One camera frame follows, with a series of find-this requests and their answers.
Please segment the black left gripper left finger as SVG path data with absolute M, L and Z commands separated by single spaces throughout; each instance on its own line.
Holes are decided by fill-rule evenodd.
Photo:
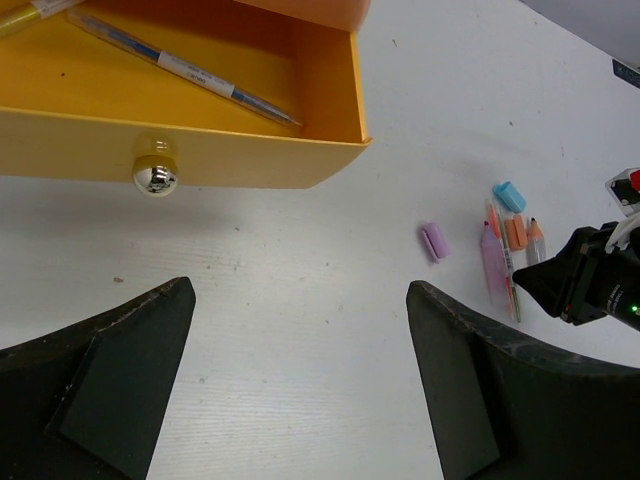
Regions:
M 2 478 L 146 478 L 194 309 L 178 277 L 2 349 Z

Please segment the thin orange highlighter pen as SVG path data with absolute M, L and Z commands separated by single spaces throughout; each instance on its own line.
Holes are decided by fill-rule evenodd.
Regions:
M 502 249 L 504 270 L 505 270 L 505 274 L 506 274 L 506 288 L 507 288 L 507 291 L 508 291 L 508 296 L 509 296 L 509 301 L 510 301 L 509 309 L 510 309 L 511 316 L 514 319 L 513 308 L 512 308 L 512 300 L 511 300 L 511 281 L 513 281 L 512 280 L 512 274 L 513 274 L 513 271 L 514 271 L 514 269 L 513 269 L 513 261 L 512 261 L 511 253 L 510 253 L 510 251 L 509 251 L 509 249 L 507 248 L 507 245 L 506 245 L 506 236 L 505 236 L 505 233 L 504 233 L 504 231 L 502 229 L 502 220 L 501 220 L 500 210 L 495 205 L 494 201 L 491 200 L 491 199 L 486 199 L 485 200 L 485 206 L 486 206 L 486 211 L 487 211 L 487 220 L 489 222 L 489 225 L 493 229 L 494 234 L 497 237 L 497 239 L 498 239 L 498 241 L 500 243 L 500 247 Z

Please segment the thin green highlighter pen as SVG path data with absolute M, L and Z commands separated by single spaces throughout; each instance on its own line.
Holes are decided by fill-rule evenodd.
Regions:
M 522 322 L 521 306 L 519 302 L 517 288 L 513 281 L 511 281 L 511 300 L 512 300 L 514 319 L 517 323 L 521 323 Z

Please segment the yellow drawer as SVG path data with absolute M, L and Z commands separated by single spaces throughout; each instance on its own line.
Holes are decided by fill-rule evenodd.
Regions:
M 79 10 L 278 106 L 274 122 L 67 20 Z M 307 188 L 371 142 L 357 50 L 365 1 L 83 1 L 1 38 L 7 176 Z

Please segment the thin yellow highlighter pen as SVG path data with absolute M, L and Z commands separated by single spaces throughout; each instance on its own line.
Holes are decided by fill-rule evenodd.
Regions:
M 83 3 L 83 0 L 33 0 L 1 13 L 1 38 Z

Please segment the thin blue highlighter pen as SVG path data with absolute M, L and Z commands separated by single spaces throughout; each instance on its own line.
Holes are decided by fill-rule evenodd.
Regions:
M 178 56 L 145 43 L 130 33 L 118 29 L 94 16 L 81 13 L 76 9 L 71 9 L 67 12 L 67 20 L 94 37 L 148 61 L 202 89 L 232 101 L 247 110 L 283 125 L 291 127 L 302 126 L 298 120 L 278 106 L 246 92 L 238 88 L 235 84 Z

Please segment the light blue highlighter cap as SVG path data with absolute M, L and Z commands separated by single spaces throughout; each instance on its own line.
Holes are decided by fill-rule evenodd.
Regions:
M 527 202 L 515 187 L 515 185 L 506 181 L 501 184 L 496 184 L 493 187 L 493 193 L 501 204 L 510 212 L 514 214 L 521 214 L 527 206 Z

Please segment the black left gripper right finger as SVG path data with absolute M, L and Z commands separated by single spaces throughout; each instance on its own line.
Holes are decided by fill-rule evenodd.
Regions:
M 408 322 L 447 479 L 635 479 L 639 372 L 540 341 L 425 281 Z

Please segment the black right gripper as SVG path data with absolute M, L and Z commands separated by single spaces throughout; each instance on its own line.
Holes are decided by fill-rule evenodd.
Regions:
M 639 328 L 639 240 L 605 251 L 615 222 L 579 228 L 555 257 L 514 272 L 522 287 L 553 318 L 574 326 L 610 316 Z

